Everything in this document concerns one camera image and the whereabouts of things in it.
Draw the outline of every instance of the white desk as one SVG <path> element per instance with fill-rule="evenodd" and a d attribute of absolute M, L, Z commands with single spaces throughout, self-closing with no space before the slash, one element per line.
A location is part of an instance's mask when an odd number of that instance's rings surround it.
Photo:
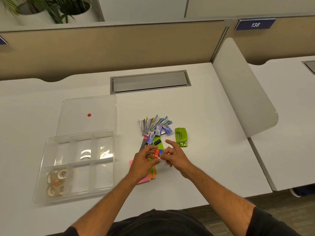
<path fill-rule="evenodd" d="M 64 99 L 107 95 L 111 76 L 184 69 L 191 87 L 117 94 L 116 182 L 126 175 L 129 160 L 141 145 L 138 119 L 159 114 L 168 115 L 172 129 L 187 129 L 188 147 L 184 151 L 188 158 L 221 184 L 243 197 L 270 193 L 211 63 L 75 75 L 55 83 L 38 79 L 0 81 L 1 234 L 43 236 L 61 232 L 99 200 L 50 206 L 32 201 L 44 144 L 56 134 Z M 148 96 L 161 101 L 150 104 Z M 207 204 L 194 185 L 173 167 L 161 162 L 157 172 L 155 180 L 136 186 L 116 220 L 152 208 L 183 209 Z"/>
<path fill-rule="evenodd" d="M 251 139 L 273 190 L 315 183 L 315 75 L 302 61 L 274 59 L 250 65 L 279 114 L 276 126 Z"/>

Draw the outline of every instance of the right hand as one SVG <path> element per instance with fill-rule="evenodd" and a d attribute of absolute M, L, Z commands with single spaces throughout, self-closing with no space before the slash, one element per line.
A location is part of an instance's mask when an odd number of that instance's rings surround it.
<path fill-rule="evenodd" d="M 160 158 L 166 160 L 170 167 L 174 166 L 175 169 L 179 170 L 183 177 L 188 178 L 187 170 L 193 166 L 193 164 L 188 160 L 187 156 L 176 142 L 171 140 L 165 140 L 165 142 L 172 145 L 173 148 L 165 149 L 160 155 Z"/>

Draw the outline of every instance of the blue sign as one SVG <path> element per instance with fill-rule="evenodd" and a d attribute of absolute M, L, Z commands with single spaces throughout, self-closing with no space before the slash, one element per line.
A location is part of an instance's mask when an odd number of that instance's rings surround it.
<path fill-rule="evenodd" d="M 250 19 L 240 20 L 235 30 L 261 30 L 269 29 L 276 19 Z"/>
<path fill-rule="evenodd" d="M 8 43 L 0 36 L 0 45 L 7 45 Z"/>

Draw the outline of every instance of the pink sticky note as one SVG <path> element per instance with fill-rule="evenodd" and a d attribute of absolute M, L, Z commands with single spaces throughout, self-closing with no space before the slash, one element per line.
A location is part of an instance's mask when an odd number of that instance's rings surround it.
<path fill-rule="evenodd" d="M 138 184 L 141 184 L 141 183 L 144 183 L 144 182 L 147 182 L 147 181 L 150 181 L 151 180 L 151 177 L 150 177 L 150 174 L 148 174 L 145 178 L 143 178 L 141 181 L 138 182 Z"/>

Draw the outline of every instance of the red object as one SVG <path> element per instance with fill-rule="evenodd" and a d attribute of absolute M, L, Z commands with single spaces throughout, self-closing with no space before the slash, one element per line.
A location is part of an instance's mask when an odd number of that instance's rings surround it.
<path fill-rule="evenodd" d="M 156 149 L 154 153 L 154 158 L 158 158 L 159 153 L 160 153 L 159 149 Z"/>

